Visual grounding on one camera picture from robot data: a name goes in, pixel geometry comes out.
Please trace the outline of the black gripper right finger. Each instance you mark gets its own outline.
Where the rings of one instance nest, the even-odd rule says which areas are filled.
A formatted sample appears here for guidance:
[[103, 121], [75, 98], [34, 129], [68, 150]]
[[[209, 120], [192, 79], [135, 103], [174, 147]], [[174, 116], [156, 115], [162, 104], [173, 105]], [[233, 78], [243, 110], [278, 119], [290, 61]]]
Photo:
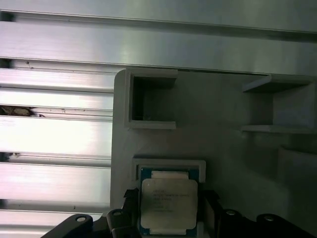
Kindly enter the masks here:
[[255, 221], [233, 209], [224, 209], [213, 190], [199, 192], [199, 219], [211, 238], [312, 238], [313, 235], [275, 214]]

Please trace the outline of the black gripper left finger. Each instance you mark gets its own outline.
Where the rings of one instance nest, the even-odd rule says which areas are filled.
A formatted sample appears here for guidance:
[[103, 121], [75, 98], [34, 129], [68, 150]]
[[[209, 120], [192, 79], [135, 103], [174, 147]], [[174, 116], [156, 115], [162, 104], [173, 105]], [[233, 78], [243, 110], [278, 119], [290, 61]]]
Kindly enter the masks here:
[[103, 213], [97, 220], [75, 214], [46, 233], [46, 238], [138, 238], [139, 190], [128, 189], [120, 209]]

